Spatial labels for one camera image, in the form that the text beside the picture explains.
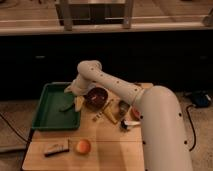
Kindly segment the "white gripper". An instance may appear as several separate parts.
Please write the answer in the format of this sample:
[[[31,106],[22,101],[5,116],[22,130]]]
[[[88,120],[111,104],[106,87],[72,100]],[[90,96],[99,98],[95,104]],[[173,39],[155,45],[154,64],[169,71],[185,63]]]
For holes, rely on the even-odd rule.
[[[71,84],[64,89],[65,93],[72,92],[76,95],[74,99],[76,112],[79,112],[84,104],[85,98],[82,95],[86,95],[94,87],[95,84],[92,81],[78,75]]]

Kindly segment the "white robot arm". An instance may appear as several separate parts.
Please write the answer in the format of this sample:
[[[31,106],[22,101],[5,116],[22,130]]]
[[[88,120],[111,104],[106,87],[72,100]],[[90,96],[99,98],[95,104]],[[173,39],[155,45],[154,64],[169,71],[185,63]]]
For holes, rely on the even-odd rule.
[[[142,88],[102,71],[97,60],[81,61],[65,92],[86,95],[97,83],[134,107],[141,115],[144,169],[193,171],[180,103],[167,87]]]

